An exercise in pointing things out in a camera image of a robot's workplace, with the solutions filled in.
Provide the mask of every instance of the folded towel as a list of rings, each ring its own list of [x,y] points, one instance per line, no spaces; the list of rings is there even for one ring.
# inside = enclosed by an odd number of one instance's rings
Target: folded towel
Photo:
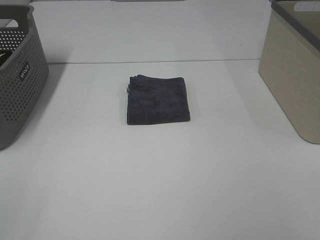
[[[152,125],[190,121],[185,80],[130,77],[128,125]]]

